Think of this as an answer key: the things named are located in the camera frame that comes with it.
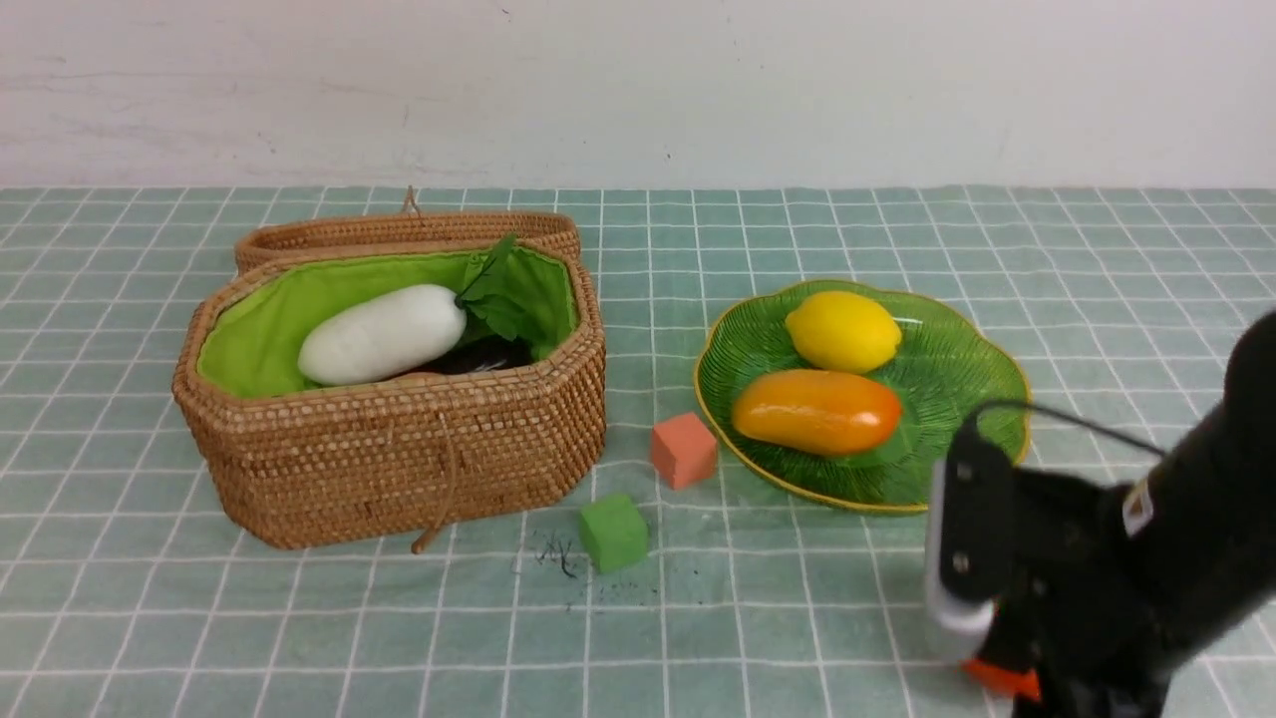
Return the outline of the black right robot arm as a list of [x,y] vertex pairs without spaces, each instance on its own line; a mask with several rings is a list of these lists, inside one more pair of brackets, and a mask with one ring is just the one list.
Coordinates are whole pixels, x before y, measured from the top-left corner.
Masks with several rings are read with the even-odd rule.
[[1000,601],[1016,717],[1159,717],[1176,671],[1273,596],[1273,314],[1228,360],[1213,409],[1133,485],[1034,473],[1062,546],[1018,557]]

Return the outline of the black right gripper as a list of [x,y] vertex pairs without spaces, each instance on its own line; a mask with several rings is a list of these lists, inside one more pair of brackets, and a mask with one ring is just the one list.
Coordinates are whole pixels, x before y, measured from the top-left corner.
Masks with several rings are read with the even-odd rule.
[[1154,658],[1168,599],[1168,524],[1197,497],[1188,469],[1154,469],[1139,483],[1100,488],[1040,471],[995,469],[1011,573],[988,661],[1036,673],[1037,698],[1014,717],[1160,717],[1170,677]]

